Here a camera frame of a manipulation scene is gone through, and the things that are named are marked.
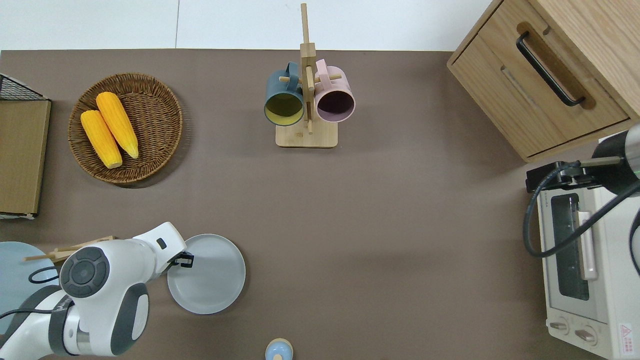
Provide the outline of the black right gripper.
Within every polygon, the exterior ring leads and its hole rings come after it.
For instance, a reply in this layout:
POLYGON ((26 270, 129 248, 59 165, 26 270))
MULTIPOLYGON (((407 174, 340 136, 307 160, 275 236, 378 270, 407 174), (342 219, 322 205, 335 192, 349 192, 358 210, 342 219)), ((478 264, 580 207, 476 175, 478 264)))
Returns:
POLYGON ((541 189, 542 191, 553 191, 561 189, 571 191, 573 189, 595 189, 601 187, 596 179, 588 175, 581 167, 569 167, 566 161, 554 161, 546 165, 536 167, 526 172, 525 186, 528 193, 533 193, 553 171, 560 169, 541 189))

